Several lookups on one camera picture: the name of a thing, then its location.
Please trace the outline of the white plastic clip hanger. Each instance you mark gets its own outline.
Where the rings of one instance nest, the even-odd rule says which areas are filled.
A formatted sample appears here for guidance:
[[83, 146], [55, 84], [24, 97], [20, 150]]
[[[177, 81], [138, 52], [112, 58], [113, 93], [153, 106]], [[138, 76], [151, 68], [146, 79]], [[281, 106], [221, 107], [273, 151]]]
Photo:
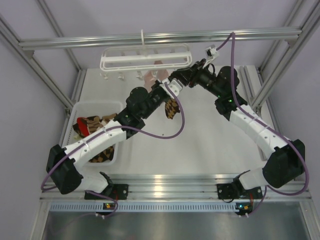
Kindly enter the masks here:
[[123, 45], [106, 48], [100, 58], [100, 76], [107, 80], [109, 74], [118, 74], [123, 80], [126, 72], [136, 72], [143, 79], [143, 71], [175, 70], [189, 67], [192, 53], [186, 43], [146, 44], [144, 32], [140, 32], [140, 45]]

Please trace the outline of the pink sock front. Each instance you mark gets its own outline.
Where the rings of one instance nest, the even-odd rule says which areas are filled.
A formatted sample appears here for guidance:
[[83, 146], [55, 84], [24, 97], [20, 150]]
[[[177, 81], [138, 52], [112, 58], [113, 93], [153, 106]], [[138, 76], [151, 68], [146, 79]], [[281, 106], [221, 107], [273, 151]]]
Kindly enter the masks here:
[[147, 90], [147, 92], [152, 91], [152, 86], [155, 84], [156, 78], [153, 76], [151, 71], [148, 71], [144, 76], [144, 88]]

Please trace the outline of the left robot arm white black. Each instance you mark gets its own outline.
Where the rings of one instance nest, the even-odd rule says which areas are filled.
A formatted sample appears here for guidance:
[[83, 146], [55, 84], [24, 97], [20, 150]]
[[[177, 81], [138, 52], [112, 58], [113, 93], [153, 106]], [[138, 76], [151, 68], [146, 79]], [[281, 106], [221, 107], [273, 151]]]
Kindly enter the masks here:
[[144, 126], [147, 119], [162, 103], [176, 98], [180, 89], [165, 81], [156, 83], [151, 92], [136, 87], [126, 99], [126, 107], [114, 119], [80, 141], [50, 149], [47, 173], [62, 195], [75, 190], [96, 192], [103, 199], [113, 194], [107, 175], [87, 167], [87, 162], [107, 148], [125, 141]]

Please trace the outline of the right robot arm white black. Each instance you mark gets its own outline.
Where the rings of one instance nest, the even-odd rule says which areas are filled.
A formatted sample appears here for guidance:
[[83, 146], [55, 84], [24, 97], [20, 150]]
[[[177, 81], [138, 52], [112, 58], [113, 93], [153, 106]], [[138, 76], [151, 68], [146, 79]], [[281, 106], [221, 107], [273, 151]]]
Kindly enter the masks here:
[[224, 66], [216, 74], [205, 61], [173, 71], [168, 78], [185, 87], [201, 86], [217, 97], [214, 104], [220, 115], [241, 129], [262, 150], [267, 161], [263, 167], [236, 176], [231, 185], [238, 198], [246, 198], [253, 188], [270, 187], [275, 192], [306, 173], [305, 145], [291, 141], [268, 126], [237, 93], [237, 71]]

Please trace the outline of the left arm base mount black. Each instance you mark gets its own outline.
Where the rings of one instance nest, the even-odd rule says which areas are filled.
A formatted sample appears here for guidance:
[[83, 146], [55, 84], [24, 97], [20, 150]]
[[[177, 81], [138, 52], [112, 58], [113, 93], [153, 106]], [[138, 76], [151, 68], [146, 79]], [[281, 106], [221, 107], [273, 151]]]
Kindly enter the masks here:
[[[129, 193], [129, 185], [128, 184], [110, 184], [108, 187], [103, 190], [99, 195], [109, 197], [113, 200], [126, 200]], [[103, 197], [100, 197], [96, 194], [92, 194], [89, 192], [85, 192], [84, 194], [85, 200], [102, 200]]]

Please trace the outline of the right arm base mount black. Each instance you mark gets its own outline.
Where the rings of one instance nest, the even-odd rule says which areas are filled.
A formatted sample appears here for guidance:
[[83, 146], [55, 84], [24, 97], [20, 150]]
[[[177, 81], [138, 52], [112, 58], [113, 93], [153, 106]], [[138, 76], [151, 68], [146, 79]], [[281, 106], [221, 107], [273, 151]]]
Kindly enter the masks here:
[[263, 197], [260, 187], [244, 189], [241, 185], [232, 183], [219, 183], [216, 185], [218, 199], [223, 201], [230, 200], [259, 200]]

